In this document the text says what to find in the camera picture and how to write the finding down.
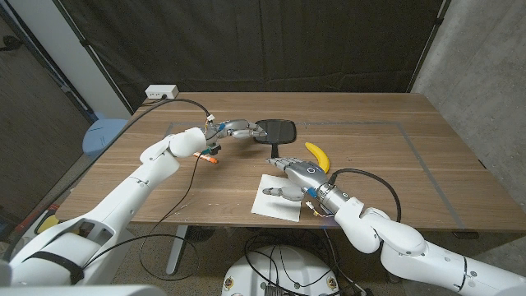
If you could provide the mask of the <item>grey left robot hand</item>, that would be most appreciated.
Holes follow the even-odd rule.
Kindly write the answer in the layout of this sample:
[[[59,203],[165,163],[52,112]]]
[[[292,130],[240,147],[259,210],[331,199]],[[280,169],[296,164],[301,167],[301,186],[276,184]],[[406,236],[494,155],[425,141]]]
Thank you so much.
[[[219,139],[228,136],[242,139],[267,136],[267,133],[258,124],[249,122],[246,119],[230,120],[218,124],[211,124],[205,132],[206,144],[212,146]]]

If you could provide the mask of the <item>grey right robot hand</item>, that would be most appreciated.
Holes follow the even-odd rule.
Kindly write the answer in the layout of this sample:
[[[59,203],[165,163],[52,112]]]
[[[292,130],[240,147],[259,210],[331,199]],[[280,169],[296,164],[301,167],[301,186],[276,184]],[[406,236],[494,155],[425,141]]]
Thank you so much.
[[[335,185],[329,185],[325,171],[317,164],[298,158],[272,158],[267,162],[284,171],[293,184],[264,188],[262,192],[266,195],[301,201],[308,193],[332,214],[337,214],[349,200]]]

